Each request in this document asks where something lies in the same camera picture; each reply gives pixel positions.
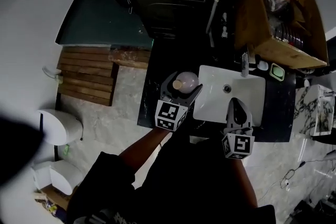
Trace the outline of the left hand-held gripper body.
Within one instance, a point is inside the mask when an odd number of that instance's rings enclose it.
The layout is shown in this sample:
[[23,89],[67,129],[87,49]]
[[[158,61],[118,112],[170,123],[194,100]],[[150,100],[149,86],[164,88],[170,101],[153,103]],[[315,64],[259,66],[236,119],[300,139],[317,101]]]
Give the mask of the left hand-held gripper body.
[[155,126],[169,131],[176,131],[185,120],[194,100],[194,92],[178,94],[174,98],[171,93],[163,91],[155,110]]

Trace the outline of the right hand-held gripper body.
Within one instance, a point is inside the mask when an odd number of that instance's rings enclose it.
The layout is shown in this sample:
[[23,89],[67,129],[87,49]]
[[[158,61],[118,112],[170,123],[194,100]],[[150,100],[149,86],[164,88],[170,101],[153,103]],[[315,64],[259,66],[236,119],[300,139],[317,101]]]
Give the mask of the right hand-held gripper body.
[[252,127],[231,127],[223,130],[224,155],[230,159],[244,159],[251,155],[255,137]]

